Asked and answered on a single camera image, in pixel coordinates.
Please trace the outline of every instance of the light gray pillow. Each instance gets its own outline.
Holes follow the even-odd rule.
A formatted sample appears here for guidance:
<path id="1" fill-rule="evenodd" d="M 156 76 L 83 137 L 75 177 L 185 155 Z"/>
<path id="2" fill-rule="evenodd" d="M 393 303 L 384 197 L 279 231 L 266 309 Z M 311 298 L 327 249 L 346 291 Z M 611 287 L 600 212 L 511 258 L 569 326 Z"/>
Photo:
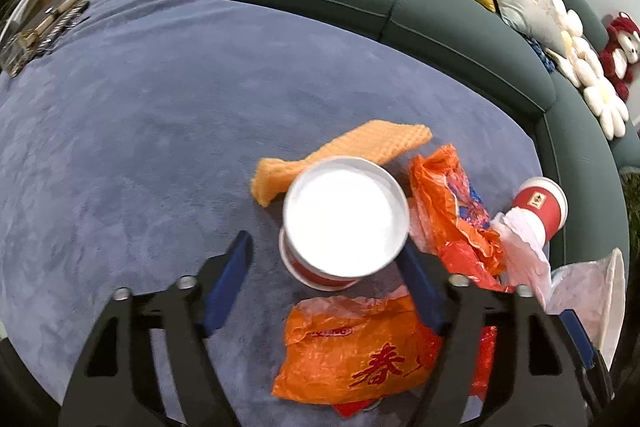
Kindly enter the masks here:
<path id="1" fill-rule="evenodd" d="M 566 56 L 553 0 L 497 0 L 502 19 L 514 30 Z"/>

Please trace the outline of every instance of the white plastic bag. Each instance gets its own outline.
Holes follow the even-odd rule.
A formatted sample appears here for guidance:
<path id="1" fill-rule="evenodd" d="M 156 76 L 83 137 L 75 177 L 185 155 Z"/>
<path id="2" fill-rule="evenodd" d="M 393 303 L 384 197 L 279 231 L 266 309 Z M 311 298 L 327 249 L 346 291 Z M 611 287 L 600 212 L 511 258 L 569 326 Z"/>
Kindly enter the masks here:
<path id="1" fill-rule="evenodd" d="M 573 309 L 611 367 L 625 316 L 625 264 L 616 248 L 600 261 L 562 266 L 551 274 L 550 315 Z"/>
<path id="2" fill-rule="evenodd" d="M 512 208 L 507 214 L 497 214 L 491 222 L 492 229 L 500 234 L 507 267 L 502 281 L 530 286 L 544 309 L 551 295 L 551 267 L 524 212 L 528 211 Z"/>

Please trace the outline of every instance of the stuffed toy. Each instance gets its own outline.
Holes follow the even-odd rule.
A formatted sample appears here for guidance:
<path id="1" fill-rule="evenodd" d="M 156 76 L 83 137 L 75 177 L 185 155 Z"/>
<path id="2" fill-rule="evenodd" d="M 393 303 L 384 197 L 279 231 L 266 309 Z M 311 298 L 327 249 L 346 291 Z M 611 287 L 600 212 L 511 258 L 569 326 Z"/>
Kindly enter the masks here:
<path id="1" fill-rule="evenodd" d="M 580 17 L 573 10 L 567 11 L 562 0 L 554 0 L 554 6 L 561 24 L 566 58 L 548 49 L 545 49 L 545 53 L 554 60 L 569 82 L 582 90 L 582 97 L 598 119 L 607 140 L 625 136 L 629 111 L 613 84 L 607 80 L 598 54 L 582 36 Z"/>
<path id="2" fill-rule="evenodd" d="M 630 65 L 636 64 L 639 59 L 639 32 L 638 26 L 629 15 L 620 12 L 607 26 L 609 44 L 599 57 L 604 75 L 625 102 L 629 97 L 629 90 L 625 84 L 630 84 L 634 79 Z"/>

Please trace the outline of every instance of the orange plastic bag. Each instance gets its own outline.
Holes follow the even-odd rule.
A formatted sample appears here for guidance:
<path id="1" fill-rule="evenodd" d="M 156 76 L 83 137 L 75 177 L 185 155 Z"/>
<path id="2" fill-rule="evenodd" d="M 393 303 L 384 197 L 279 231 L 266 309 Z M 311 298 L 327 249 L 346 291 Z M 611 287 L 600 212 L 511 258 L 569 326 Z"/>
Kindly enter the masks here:
<path id="1" fill-rule="evenodd" d="M 469 184 L 455 147 L 440 147 L 428 158 L 417 155 L 409 181 L 426 247 L 440 256 L 450 241 L 464 240 L 491 275 L 504 271 L 500 235 L 489 228 L 489 216 Z"/>
<path id="2" fill-rule="evenodd" d="M 287 356 L 272 393 L 302 403 L 339 404 L 422 384 L 418 318 L 405 287 L 385 299 L 337 296 L 298 303 L 287 318 Z"/>

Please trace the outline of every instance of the orange sponge cloth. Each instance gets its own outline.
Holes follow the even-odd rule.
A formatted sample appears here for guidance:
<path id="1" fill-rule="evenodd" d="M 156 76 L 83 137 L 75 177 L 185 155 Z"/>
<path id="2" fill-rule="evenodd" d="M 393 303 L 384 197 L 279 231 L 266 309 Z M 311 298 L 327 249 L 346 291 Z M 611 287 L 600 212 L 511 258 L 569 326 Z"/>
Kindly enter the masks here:
<path id="1" fill-rule="evenodd" d="M 251 180 L 251 194 L 262 206 L 268 206 L 273 198 L 289 189 L 300 172 L 320 160 L 332 156 L 359 156 L 383 165 L 396 156 L 424 145 L 431 140 L 431 136 L 429 128 L 421 124 L 371 120 L 331 140 L 303 160 L 287 162 L 277 158 L 262 158 Z"/>

